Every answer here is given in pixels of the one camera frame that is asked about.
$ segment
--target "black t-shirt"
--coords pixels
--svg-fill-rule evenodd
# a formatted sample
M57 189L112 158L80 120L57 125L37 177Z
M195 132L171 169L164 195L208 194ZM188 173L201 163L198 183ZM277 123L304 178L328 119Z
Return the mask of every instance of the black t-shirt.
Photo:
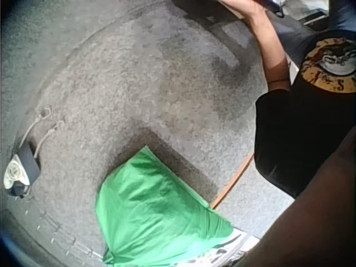
M257 100L255 162L267 180L293 197L306 188L355 125L355 78L355 33L324 32L290 92Z

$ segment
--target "graphic print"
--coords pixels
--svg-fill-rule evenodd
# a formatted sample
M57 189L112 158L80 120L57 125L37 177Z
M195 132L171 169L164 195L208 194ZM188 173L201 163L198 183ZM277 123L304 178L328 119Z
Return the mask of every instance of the graphic print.
M328 38L317 42L300 69L306 81L334 93L355 92L355 55L353 41Z

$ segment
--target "gray carpet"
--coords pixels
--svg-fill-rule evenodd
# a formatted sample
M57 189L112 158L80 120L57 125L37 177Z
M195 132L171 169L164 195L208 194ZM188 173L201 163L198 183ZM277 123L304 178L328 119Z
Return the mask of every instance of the gray carpet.
M259 175L252 161L217 211L244 231L261 238L292 202L292 197Z
M35 113L51 106L32 143L57 120L65 125L41 149L31 194L99 253L98 189L144 145L207 201L253 150L254 102L266 91L260 55L245 25L217 3L28 1L3 28L2 167ZM285 203L262 212L269 220L261 225L252 214L234 221L240 204L231 200L221 213L262 235Z

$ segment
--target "forearm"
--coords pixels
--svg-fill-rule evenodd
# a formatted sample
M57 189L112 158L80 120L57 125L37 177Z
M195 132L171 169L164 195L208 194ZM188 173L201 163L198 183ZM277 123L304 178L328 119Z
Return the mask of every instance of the forearm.
M290 88L289 67L282 44L266 13L246 18L256 37L270 90Z
M354 266L355 128L236 267Z

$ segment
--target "green bag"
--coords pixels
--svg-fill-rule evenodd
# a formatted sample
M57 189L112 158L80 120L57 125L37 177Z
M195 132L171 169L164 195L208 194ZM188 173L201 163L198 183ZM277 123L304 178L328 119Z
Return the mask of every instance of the green bag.
M204 253L231 224L144 147L111 173L95 212L115 266L170 265Z

